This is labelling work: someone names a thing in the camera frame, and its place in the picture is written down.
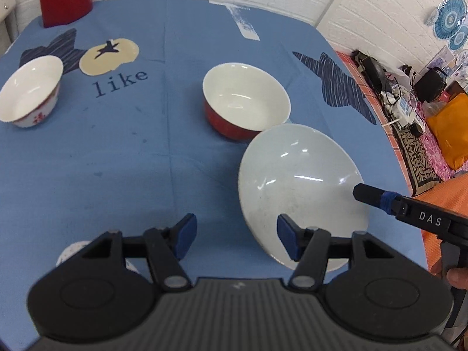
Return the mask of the person's right hand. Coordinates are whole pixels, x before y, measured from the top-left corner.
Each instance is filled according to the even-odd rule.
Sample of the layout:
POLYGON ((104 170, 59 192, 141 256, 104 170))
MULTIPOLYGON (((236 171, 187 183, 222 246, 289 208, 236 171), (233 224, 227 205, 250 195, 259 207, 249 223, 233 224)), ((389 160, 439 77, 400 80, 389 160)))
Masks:
MULTIPOLYGON (((437 276, 443 275, 442 259, 439 259, 431 268, 430 272, 437 276)), ((457 289, 468 289, 468 268, 453 268, 446 273, 449 284, 457 289)))

